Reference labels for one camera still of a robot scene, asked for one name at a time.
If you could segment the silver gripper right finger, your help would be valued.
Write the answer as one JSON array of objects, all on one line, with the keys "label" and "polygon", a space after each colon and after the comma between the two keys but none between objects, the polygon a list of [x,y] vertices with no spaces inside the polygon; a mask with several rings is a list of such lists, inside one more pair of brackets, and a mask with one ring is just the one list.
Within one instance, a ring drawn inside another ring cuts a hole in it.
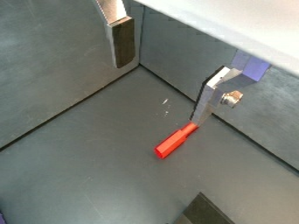
[{"label": "silver gripper right finger", "polygon": [[222,66],[203,82],[191,122],[201,127],[219,105],[235,108],[243,94],[242,88],[258,83],[271,64],[241,50],[237,51],[230,66]]}]

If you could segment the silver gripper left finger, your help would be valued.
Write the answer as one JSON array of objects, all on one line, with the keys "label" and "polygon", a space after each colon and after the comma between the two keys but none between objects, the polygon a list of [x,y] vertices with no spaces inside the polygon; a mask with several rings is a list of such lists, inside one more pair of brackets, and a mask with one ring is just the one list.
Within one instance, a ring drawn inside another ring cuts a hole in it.
[{"label": "silver gripper left finger", "polygon": [[135,20],[127,15],[123,0],[93,0],[107,27],[117,68],[125,67],[137,56]]}]

